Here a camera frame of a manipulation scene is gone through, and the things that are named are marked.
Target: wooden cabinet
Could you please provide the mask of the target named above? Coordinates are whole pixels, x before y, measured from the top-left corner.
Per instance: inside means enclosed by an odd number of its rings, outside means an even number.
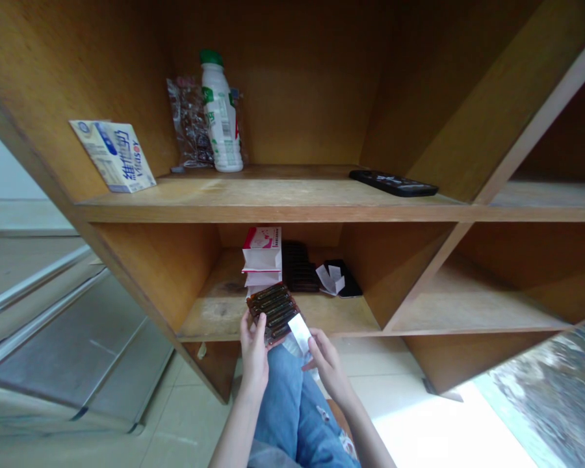
[[[251,165],[170,175],[203,47]],[[158,185],[110,193],[78,118],[133,124]],[[224,402],[251,225],[343,257],[364,297],[299,294],[308,323],[403,335],[441,392],[585,320],[585,0],[3,1],[0,138]]]

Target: tiled floor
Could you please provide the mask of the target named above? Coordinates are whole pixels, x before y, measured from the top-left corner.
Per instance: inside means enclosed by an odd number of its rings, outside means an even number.
[[[431,396],[400,339],[334,341],[399,468],[535,466],[473,384],[464,403]],[[0,443],[0,467],[206,467],[228,412],[174,356],[141,435]]]

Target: black remote control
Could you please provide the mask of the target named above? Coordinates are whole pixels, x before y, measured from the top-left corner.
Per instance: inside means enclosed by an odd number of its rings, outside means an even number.
[[[349,177],[396,196],[414,197],[433,196],[437,194],[437,187],[435,185],[416,182],[405,177],[387,174],[386,172],[353,170],[349,173]]]

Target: wooden shelf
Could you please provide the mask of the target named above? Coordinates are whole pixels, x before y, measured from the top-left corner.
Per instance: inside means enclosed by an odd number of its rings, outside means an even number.
[[[494,197],[490,205],[585,208],[585,183],[512,179]]]
[[[310,259],[322,262],[342,255],[332,248],[311,248]],[[241,249],[224,249],[205,282],[177,338],[180,341],[239,339],[239,323],[247,309]],[[308,326],[328,335],[379,335],[379,325],[364,298],[332,298],[323,293],[293,294]]]
[[[441,195],[397,197],[349,179],[358,166],[247,166],[159,178],[134,194],[81,203],[90,222],[452,221],[467,206]]]
[[[571,327],[524,293],[453,253],[427,290],[400,314],[391,333],[544,332]]]

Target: blue jeans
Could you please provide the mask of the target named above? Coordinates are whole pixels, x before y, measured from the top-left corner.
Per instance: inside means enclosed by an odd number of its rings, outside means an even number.
[[[303,467],[355,467],[342,429],[304,362],[283,346],[268,353],[266,387],[254,438],[283,450]]]

